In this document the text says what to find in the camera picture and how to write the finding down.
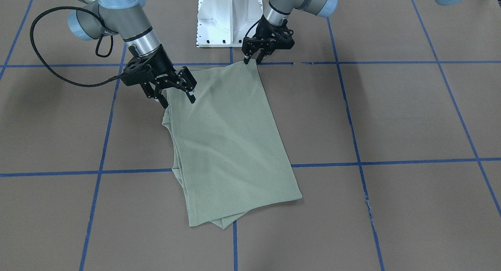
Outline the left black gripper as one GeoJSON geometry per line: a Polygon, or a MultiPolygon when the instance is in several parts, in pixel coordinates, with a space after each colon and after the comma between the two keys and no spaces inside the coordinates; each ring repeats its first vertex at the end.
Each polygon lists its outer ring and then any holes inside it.
{"type": "Polygon", "coordinates": [[[274,50],[289,50],[293,48],[294,31],[287,27],[288,20],[283,19],[281,25],[274,25],[265,18],[254,23],[243,38],[243,62],[247,65],[251,57],[259,50],[256,64],[261,64],[266,56],[273,54],[274,50]]]}

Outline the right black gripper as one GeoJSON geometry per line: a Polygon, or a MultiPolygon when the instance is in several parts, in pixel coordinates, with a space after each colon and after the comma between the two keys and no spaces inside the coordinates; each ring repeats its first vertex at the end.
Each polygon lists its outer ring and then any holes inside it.
{"type": "Polygon", "coordinates": [[[176,72],[163,45],[159,45],[150,54],[142,56],[141,64],[146,70],[146,75],[141,80],[141,87],[147,98],[156,100],[163,109],[167,109],[169,103],[162,91],[167,88],[176,88],[186,94],[191,104],[195,103],[197,85],[195,77],[187,66],[183,66],[176,72]]]}

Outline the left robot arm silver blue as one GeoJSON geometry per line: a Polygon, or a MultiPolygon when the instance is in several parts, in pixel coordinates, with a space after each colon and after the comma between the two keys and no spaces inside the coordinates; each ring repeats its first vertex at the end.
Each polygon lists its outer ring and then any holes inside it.
{"type": "Polygon", "coordinates": [[[330,17],[337,8],[339,0],[269,0],[261,18],[247,32],[255,29],[253,36],[245,34],[241,50],[243,62],[247,65],[258,52],[256,64],[261,64],[266,56],[276,50],[290,50],[295,41],[294,31],[287,27],[288,17],[296,9],[323,18],[330,17]]]}

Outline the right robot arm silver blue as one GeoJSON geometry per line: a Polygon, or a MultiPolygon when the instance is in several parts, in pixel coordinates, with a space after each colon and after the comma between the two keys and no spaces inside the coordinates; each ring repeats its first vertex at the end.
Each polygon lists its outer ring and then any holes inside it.
{"type": "Polygon", "coordinates": [[[146,0],[77,0],[85,3],[72,9],[68,26],[82,40],[120,36],[132,59],[120,75],[126,86],[139,84],[148,98],[154,98],[164,108],[168,101],[162,91],[176,88],[195,102],[197,84],[188,68],[176,71],[158,39],[143,7],[146,0]]]}

